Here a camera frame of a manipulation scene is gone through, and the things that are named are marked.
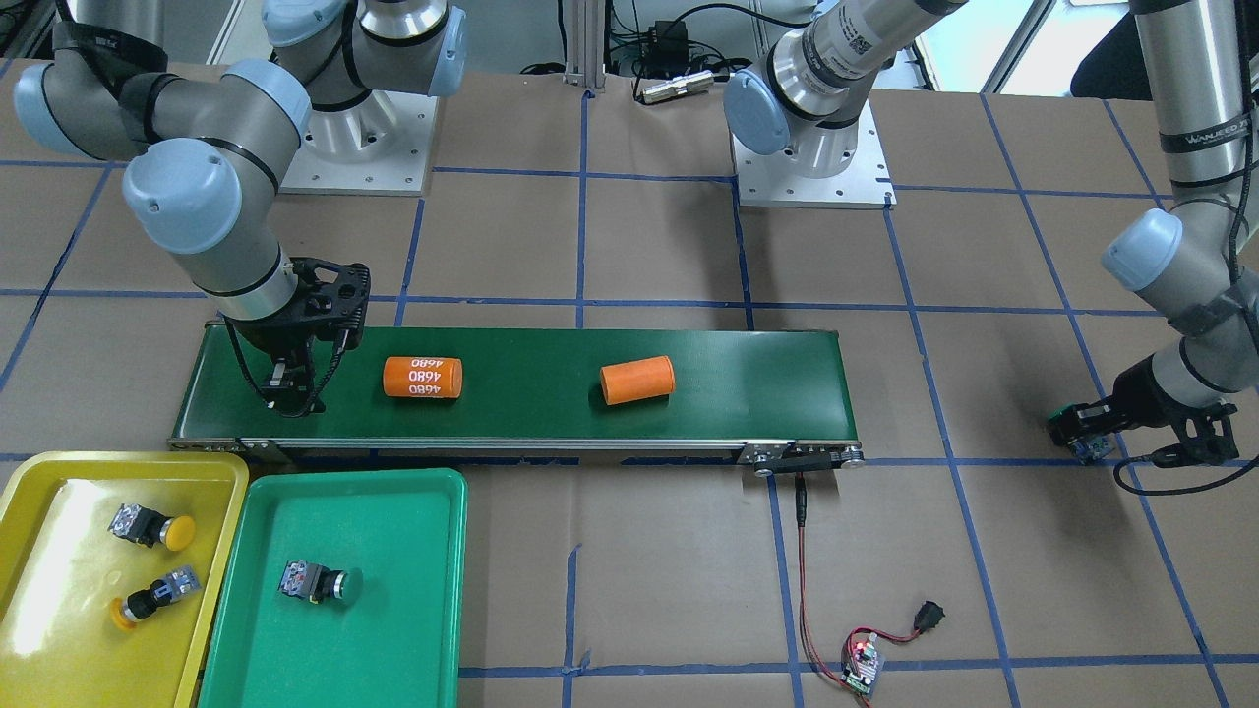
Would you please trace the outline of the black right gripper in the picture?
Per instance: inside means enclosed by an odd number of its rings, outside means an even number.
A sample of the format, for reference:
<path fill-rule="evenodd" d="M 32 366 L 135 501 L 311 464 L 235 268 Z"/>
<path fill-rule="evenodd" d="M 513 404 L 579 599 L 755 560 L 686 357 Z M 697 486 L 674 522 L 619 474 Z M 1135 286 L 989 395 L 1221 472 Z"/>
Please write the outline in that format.
<path fill-rule="evenodd" d="M 368 265 L 285 260 L 256 291 L 224 300 L 224 317 L 271 362 L 266 403 L 279 417 L 300 418 L 319 408 L 310 360 L 313 341 L 341 351 L 360 345 L 371 291 Z"/>

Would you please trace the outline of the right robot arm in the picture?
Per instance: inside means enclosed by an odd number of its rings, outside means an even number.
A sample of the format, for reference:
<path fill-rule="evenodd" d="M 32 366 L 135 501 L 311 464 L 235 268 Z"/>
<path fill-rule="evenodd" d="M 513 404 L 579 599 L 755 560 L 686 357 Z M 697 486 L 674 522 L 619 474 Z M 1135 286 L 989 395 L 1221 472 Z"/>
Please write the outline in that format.
<path fill-rule="evenodd" d="M 269 207 L 325 115 L 454 94 L 467 16 L 447 1 L 266 1 L 262 23 L 274 60 L 190 81 L 169 69 L 156 1 L 59 1 L 53 59 L 21 72 L 14 105 L 42 147 L 126 163 L 127 207 L 222 312 L 251 389 L 300 418 L 324 412 L 359 346 L 371 277 L 286 254 Z"/>

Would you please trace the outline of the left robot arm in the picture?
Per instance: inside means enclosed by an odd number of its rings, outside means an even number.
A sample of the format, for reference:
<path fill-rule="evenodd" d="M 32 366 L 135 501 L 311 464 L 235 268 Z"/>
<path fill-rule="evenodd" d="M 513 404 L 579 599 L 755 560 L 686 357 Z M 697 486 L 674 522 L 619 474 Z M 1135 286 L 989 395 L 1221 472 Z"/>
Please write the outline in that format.
<path fill-rule="evenodd" d="M 1177 341 L 1121 372 L 1102 401 L 1047 422 L 1056 446 L 1090 462 L 1109 436 L 1170 427 L 1176 442 L 1147 454 L 1162 467 L 1239 457 L 1231 398 L 1256 385 L 1256 273 L 1239 251 L 1256 233 L 1256 123 L 1240 1 L 1133 1 L 1139 49 L 1160 121 L 1173 203 L 1139 215 L 1102 265 L 1168 319 Z M 726 82 L 734 139 L 758 155 L 842 171 L 872 78 L 886 59 L 958 1 L 835 1 L 787 31 Z"/>

